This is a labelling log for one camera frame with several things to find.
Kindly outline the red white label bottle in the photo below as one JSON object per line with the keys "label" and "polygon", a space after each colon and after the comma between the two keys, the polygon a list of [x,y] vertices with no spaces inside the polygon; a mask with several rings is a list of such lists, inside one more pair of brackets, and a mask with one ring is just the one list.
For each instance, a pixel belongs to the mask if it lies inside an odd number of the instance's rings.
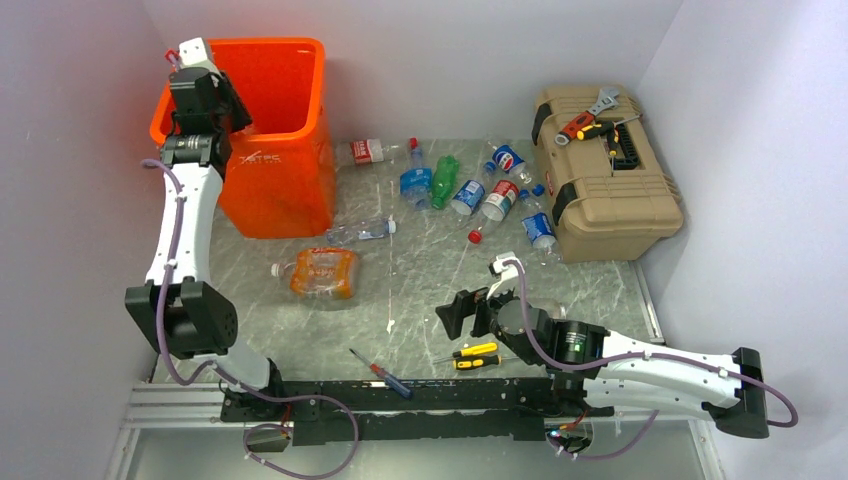
{"label": "red white label bottle", "polygon": [[470,243],[479,245],[501,224],[516,202],[518,192],[517,185],[510,180],[499,180],[494,185],[492,192],[482,201],[479,217],[467,235]]}

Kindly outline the blue label clear bottle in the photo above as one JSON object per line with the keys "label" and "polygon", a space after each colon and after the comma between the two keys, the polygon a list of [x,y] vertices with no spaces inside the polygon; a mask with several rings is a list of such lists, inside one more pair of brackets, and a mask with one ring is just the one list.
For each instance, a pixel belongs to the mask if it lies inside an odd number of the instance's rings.
{"label": "blue label clear bottle", "polygon": [[467,180],[452,197],[450,206],[460,215],[471,216],[486,193],[484,185],[477,180]]}

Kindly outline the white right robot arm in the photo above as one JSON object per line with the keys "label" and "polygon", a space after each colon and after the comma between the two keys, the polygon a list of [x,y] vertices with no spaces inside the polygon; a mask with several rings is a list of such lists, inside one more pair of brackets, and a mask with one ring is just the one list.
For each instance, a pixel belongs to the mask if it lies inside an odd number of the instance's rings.
{"label": "white right robot arm", "polygon": [[483,289],[462,290],[435,312],[449,339],[472,319],[472,336],[491,334],[524,363],[544,367],[554,378],[552,404],[564,415],[628,406],[711,420],[736,437],[769,435],[762,362],[754,349],[679,351],[556,318],[512,292],[489,297]]}

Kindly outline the clear jar silver lid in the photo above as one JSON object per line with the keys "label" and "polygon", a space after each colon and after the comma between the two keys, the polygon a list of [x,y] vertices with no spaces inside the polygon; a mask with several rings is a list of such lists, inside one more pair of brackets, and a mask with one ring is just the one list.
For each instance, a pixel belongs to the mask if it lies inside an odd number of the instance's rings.
{"label": "clear jar silver lid", "polygon": [[567,308],[560,301],[551,298],[530,297],[528,302],[533,308],[546,311],[550,318],[567,318]]}

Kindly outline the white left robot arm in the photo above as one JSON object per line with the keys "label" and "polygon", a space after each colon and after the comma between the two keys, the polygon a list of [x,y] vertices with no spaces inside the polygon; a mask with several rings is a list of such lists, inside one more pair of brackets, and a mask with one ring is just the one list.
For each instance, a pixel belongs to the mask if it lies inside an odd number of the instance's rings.
{"label": "white left robot arm", "polygon": [[212,370],[264,420],[279,417],[287,392],[272,360],[238,335],[234,304],[211,283],[214,213],[223,190],[230,136],[251,117],[228,76],[183,67],[169,76],[172,129],[146,168],[161,171],[165,203],[156,252],[145,281],[125,291],[126,310],[171,378],[190,385]]}

